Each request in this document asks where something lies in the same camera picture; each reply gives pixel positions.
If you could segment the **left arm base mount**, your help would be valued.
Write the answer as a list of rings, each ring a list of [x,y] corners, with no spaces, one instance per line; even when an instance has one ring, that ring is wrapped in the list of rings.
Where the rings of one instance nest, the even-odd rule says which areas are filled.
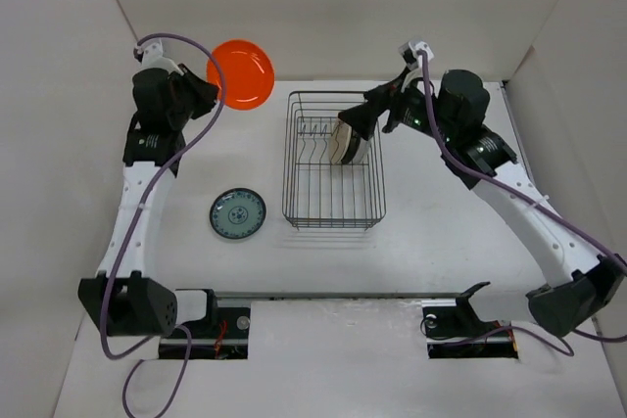
[[[192,346],[190,359],[248,358],[251,302],[218,296],[213,290],[176,290],[176,325],[185,326]]]

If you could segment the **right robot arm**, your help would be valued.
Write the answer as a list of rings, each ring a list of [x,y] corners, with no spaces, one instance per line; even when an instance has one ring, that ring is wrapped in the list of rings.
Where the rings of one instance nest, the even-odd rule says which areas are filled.
[[[626,263],[564,220],[529,179],[515,151],[484,122],[490,94],[469,70],[449,70],[437,92],[425,73],[403,70],[339,113],[346,143],[363,144],[381,115],[383,130],[403,124],[436,140],[446,167],[506,223],[545,278],[525,296],[527,316],[555,337],[577,332],[626,277]]]

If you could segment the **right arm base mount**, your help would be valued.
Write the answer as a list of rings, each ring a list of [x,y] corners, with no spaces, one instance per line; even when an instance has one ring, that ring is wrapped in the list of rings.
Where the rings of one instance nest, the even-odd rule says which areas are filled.
[[[429,359],[517,359],[515,337],[510,330],[476,340],[509,323],[485,322],[471,307],[470,299],[489,282],[477,283],[453,298],[421,303],[420,331],[427,340]]]

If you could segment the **black plate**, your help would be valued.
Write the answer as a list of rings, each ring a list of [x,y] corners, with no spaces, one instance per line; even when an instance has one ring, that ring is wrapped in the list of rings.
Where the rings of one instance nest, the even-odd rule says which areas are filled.
[[[363,138],[351,126],[345,126],[344,130],[346,134],[346,143],[344,145],[344,153],[340,158],[340,164],[347,165],[352,164],[358,140]]]

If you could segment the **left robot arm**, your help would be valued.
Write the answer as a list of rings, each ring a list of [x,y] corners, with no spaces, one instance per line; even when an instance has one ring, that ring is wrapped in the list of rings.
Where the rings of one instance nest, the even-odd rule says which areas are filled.
[[[170,59],[132,78],[136,107],[123,149],[121,202],[109,247],[78,298],[107,337],[165,336],[177,315],[174,292],[155,278],[162,213],[186,147],[183,129],[208,114],[218,89]]]

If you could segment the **cream floral plate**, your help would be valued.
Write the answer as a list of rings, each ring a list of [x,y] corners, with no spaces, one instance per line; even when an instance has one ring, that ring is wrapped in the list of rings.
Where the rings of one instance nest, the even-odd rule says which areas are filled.
[[[344,127],[350,126],[341,119],[335,121],[331,135],[329,136],[328,158],[332,164],[340,164],[340,158],[344,153],[346,134]]]

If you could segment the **orange plate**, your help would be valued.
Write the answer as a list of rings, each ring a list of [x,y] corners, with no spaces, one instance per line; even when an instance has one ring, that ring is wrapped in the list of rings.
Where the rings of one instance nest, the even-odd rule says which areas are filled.
[[[227,107],[251,111],[270,97],[275,82],[274,68],[266,52],[256,43],[231,39],[219,44],[212,55],[226,81]]]

